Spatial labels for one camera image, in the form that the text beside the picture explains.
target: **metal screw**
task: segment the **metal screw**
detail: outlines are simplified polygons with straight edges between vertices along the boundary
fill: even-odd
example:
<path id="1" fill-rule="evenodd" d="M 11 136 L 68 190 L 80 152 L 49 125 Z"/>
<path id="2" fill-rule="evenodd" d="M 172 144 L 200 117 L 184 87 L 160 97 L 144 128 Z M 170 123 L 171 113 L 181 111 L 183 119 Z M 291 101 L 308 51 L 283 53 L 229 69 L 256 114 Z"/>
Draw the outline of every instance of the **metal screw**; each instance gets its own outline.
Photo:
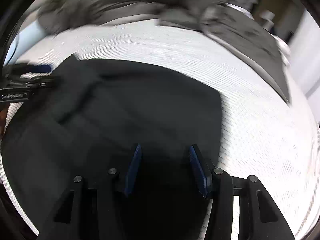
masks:
<path id="1" fill-rule="evenodd" d="M 81 176 L 75 176 L 75 177 L 73 178 L 73 181 L 74 181 L 74 182 L 80 182 L 81 179 L 82 179 Z"/>
<path id="2" fill-rule="evenodd" d="M 251 180 L 252 182 L 257 182 L 258 181 L 258 178 L 254 175 L 250 175 L 249 176 L 249 180 Z"/>
<path id="3" fill-rule="evenodd" d="M 223 173 L 223 170 L 220 169 L 220 168 L 215 168 L 215 169 L 214 169 L 214 173 L 220 175 L 220 174 Z"/>
<path id="4" fill-rule="evenodd" d="M 115 175 L 118 171 L 116 168 L 111 168 L 108 172 L 110 175 Z"/>

